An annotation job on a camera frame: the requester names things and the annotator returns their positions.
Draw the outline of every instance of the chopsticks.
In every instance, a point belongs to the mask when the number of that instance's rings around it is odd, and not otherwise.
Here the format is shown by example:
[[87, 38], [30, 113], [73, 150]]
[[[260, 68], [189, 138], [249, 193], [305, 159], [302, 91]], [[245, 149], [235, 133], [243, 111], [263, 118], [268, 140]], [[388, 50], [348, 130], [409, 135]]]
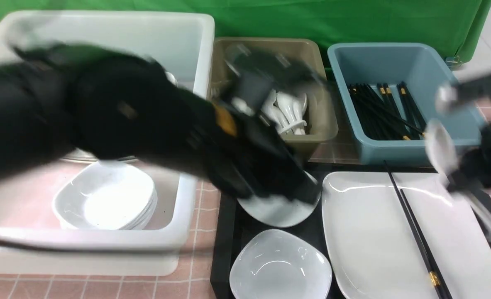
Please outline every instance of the chopsticks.
[[[420, 140], [424, 136], [426, 121], [420, 113], [406, 83], [396, 86], [398, 93], [387, 83], [376, 85], [376, 91], [369, 84], [347, 85], [350, 98], [364, 133], [374, 140]], [[403, 108], [403, 118], [399, 111], [399, 102]]]
[[387, 163], [384, 161], [384, 166], [386, 168], [387, 173], [389, 174], [389, 179], [393, 184], [393, 188], [395, 189], [395, 193], [397, 193], [398, 200], [401, 202], [402, 210], [406, 216], [408, 223], [410, 224], [410, 229], [412, 231], [413, 237], [415, 238], [415, 242], [417, 243], [418, 250], [420, 251], [420, 255], [426, 265], [426, 270], [428, 270], [428, 275], [430, 276], [430, 280], [437, 292], [437, 296], [439, 299], [452, 299], [452, 294], [450, 294], [450, 290], [446, 286], [445, 280], [442, 277], [441, 271], [439, 270], [439, 266], [433, 257], [433, 254], [426, 242], [426, 238], [418, 225], [417, 219], [415, 218], [415, 214], [413, 214], [413, 210], [410, 206], [406, 198], [406, 194], [404, 194], [403, 190], [398, 189], [397, 183], [395, 182], [395, 178], [393, 178], [393, 174], [389, 170]]

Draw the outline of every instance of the yellow label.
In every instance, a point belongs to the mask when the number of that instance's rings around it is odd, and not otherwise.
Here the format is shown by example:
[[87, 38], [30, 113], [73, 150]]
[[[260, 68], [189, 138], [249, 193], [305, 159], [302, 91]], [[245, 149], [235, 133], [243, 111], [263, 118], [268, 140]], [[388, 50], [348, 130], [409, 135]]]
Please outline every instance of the yellow label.
[[429, 273], [430, 274], [430, 279], [432, 280], [433, 286], [437, 287], [441, 285], [441, 282], [439, 282], [439, 278], [437, 278], [437, 275], [432, 271]]
[[223, 107], [214, 104], [215, 117], [217, 125], [227, 134], [233, 137], [238, 136], [238, 130], [236, 129], [236, 123], [232, 118], [232, 115]]

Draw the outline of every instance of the stack of white bowls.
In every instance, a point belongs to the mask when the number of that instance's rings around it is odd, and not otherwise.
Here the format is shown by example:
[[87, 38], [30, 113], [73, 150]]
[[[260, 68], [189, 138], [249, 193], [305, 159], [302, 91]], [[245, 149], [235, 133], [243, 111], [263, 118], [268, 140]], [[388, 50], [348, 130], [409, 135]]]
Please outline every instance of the stack of white bowls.
[[144, 229], [157, 204], [155, 184], [123, 162], [90, 164], [55, 196], [52, 209], [63, 229]]

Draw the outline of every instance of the white rectangular plate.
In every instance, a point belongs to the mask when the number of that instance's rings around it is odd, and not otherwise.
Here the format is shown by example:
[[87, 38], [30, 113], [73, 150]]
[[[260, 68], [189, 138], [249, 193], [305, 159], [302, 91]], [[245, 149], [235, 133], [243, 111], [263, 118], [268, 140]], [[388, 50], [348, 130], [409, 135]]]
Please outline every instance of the white rectangular plate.
[[[437, 174], [393, 174], [454, 298], [491, 298], [491, 249], [470, 206]], [[387, 173], [333, 172], [323, 181], [323, 225], [348, 299], [437, 299]]]

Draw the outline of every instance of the green cloth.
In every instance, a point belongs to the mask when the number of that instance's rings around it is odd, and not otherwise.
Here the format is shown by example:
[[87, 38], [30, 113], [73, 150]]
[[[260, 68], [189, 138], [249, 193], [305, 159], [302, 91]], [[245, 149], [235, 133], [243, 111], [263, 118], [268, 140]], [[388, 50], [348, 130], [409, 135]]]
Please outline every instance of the green cloth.
[[216, 36], [337, 42], [421, 42], [471, 59], [491, 0], [1, 0], [15, 10], [148, 10], [212, 15]]

